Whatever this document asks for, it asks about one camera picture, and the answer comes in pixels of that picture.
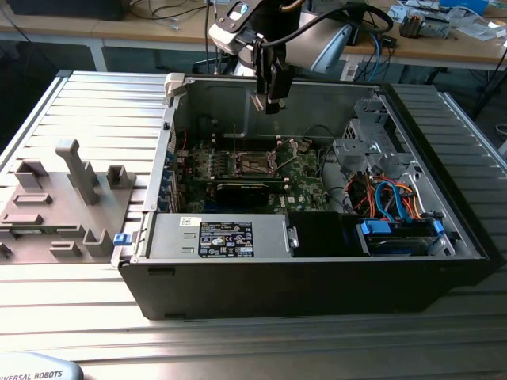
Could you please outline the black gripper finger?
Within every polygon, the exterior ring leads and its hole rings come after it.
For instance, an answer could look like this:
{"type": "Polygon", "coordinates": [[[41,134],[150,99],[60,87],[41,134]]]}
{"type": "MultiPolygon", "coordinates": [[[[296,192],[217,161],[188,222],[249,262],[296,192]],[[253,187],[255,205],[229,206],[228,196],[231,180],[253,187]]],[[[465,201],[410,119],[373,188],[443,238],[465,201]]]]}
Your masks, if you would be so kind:
{"type": "Polygon", "coordinates": [[[256,93],[274,95],[276,70],[276,52],[272,47],[265,47],[264,40],[257,38],[253,42],[253,63],[257,78],[256,93]]]}
{"type": "Polygon", "coordinates": [[[276,114],[280,102],[288,96],[292,85],[293,69],[283,58],[270,59],[265,67],[265,113],[276,114]]]}

